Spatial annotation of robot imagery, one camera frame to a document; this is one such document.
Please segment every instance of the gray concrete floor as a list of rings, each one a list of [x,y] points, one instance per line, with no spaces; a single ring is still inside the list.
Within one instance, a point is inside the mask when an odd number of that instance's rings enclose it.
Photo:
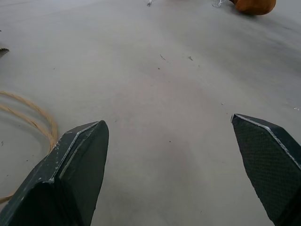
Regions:
[[[1,0],[0,42],[10,52],[0,60],[0,89],[49,111],[60,135],[107,122],[92,225],[271,226],[230,116],[269,120],[301,143],[301,1],[278,0],[259,17],[238,14],[230,2],[146,3]],[[48,143],[3,112],[0,140],[6,195]]]

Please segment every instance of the tan coiled rope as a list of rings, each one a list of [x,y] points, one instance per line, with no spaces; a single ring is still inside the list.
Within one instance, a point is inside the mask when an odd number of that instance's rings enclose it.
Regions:
[[[14,114],[15,116],[18,116],[19,118],[25,120],[26,122],[28,122],[29,124],[31,124],[33,127],[37,128],[44,136],[46,136],[49,141],[50,141],[50,147],[48,150],[48,154],[51,152],[51,150],[53,149],[53,147],[55,146],[55,144],[57,143],[57,125],[56,122],[53,120],[53,118],[44,110],[42,110],[41,108],[39,108],[38,106],[36,106],[33,102],[20,97],[16,94],[10,93],[10,92],[6,92],[6,91],[0,91],[0,94],[8,96],[10,98],[13,98],[15,100],[18,100],[26,105],[28,105],[29,107],[31,107],[32,109],[36,110],[37,112],[39,112],[49,123],[50,127],[51,127],[51,132],[48,131],[48,129],[44,128],[43,126],[39,125],[38,123],[36,123],[34,120],[26,117],[25,115],[23,115],[22,113],[20,113],[19,111],[13,110],[9,107],[6,107],[4,105],[0,105],[0,109],[9,113]],[[11,199],[11,197],[14,195],[15,192],[11,193],[10,195],[6,196],[6,197],[2,197],[0,198],[0,204],[8,201]]]

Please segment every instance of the orange object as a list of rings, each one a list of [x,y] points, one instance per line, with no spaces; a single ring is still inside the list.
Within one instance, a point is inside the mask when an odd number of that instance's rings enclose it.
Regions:
[[[230,0],[235,8],[249,15],[264,15],[273,10],[276,0]]]

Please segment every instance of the rope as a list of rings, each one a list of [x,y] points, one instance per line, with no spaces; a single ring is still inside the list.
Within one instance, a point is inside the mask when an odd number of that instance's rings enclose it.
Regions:
[[[49,123],[50,127],[51,127],[51,132],[49,132],[46,128],[44,128],[43,126],[39,125],[37,122],[35,122],[34,120],[28,118],[27,116],[23,115],[22,113],[20,113],[19,111],[16,110],[12,110],[9,107],[6,107],[4,105],[0,105],[0,109],[9,113],[14,114],[15,116],[18,116],[19,118],[23,119],[24,121],[28,122],[29,124],[31,124],[33,127],[35,127],[36,129],[38,129],[44,136],[46,136],[49,139],[50,142],[50,146],[49,146],[49,150],[48,150],[48,154],[52,151],[53,147],[56,145],[57,143],[57,125],[56,122],[53,120],[53,118],[44,110],[42,110],[40,107],[38,107],[37,105],[35,105],[33,102],[20,97],[16,94],[10,93],[10,92],[6,92],[6,91],[0,91],[0,94],[5,95],[7,97],[13,98],[15,100],[18,100],[24,104],[26,104],[27,106],[31,107],[32,109],[36,110],[37,112],[39,112]],[[2,197],[0,198],[0,204],[9,201],[11,199],[11,197],[14,195],[15,192],[12,192],[10,195],[6,196],[6,197]]]

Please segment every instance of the textured black surface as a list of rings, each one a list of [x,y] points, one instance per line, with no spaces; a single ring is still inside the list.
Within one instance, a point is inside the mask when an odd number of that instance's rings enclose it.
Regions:
[[[90,225],[108,142],[104,121],[66,132],[0,213],[0,226]]]
[[[301,225],[301,147],[282,128],[257,118],[232,118],[246,173],[277,226]]]

